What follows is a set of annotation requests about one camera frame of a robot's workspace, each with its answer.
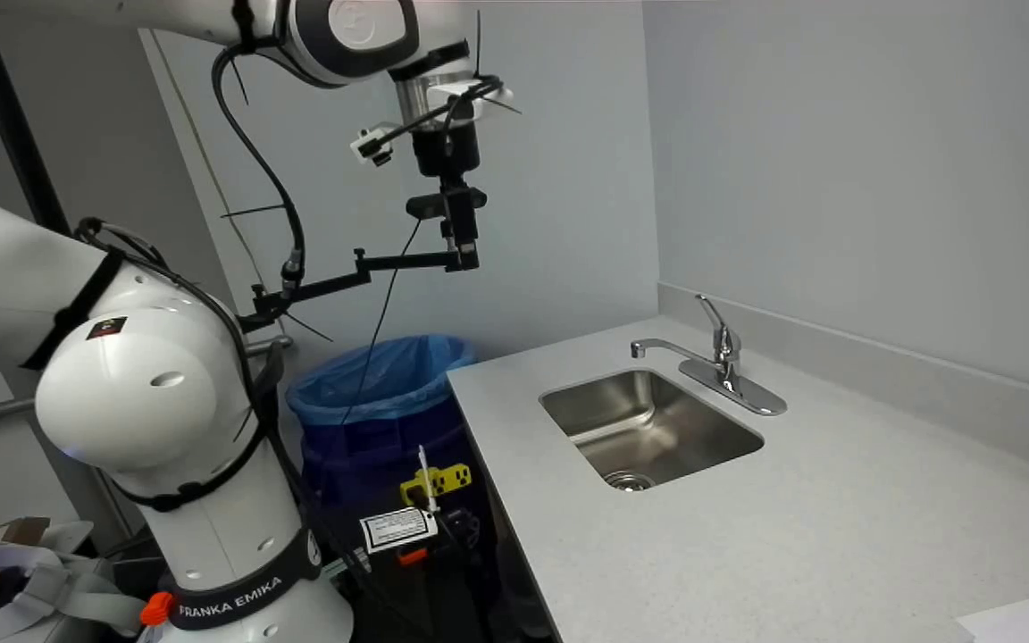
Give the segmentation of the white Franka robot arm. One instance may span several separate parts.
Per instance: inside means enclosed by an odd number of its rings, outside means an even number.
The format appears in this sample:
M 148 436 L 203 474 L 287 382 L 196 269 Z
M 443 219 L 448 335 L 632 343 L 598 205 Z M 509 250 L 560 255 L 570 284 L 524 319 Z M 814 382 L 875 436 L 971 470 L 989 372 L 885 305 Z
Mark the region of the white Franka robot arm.
M 0 0 L 166 29 L 261 54 L 339 89 L 398 82 L 418 167 L 439 183 L 451 269 L 474 260 L 474 113 L 499 89 L 470 67 L 460 0 Z M 148 518 L 173 600 L 133 618 L 142 643 L 349 643 L 354 612 L 323 579 L 323 547 L 271 441 L 274 405 L 249 372 L 246 324 L 166 269 L 49 232 L 0 207 L 0 360 L 34 368 L 46 441 Z

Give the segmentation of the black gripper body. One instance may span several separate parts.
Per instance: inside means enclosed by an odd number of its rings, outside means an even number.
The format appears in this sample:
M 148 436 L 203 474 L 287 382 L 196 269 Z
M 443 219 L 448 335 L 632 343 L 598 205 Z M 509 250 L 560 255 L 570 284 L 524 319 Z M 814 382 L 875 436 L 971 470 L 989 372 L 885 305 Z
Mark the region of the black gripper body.
M 471 124 L 428 128 L 412 136 L 418 170 L 437 180 L 437 193 L 409 200 L 409 211 L 418 219 L 448 216 L 453 226 L 470 226 L 487 205 L 480 191 L 466 183 L 480 167 L 480 136 Z

